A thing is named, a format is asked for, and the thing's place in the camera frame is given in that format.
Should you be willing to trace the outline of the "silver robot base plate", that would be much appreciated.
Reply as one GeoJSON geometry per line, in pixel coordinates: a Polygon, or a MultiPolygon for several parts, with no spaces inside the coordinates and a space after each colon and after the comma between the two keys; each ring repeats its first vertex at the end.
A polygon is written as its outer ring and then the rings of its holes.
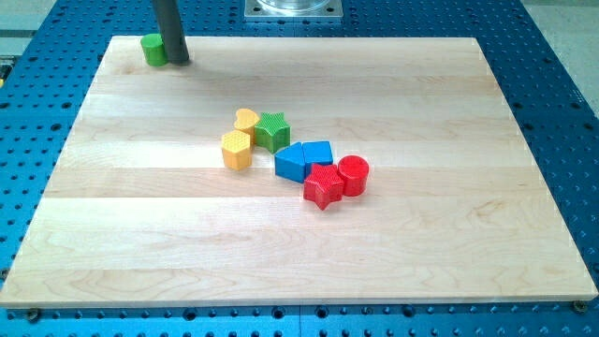
{"type": "Polygon", "coordinates": [[[317,18],[340,19],[341,0],[244,0],[246,19],[317,18]]]}

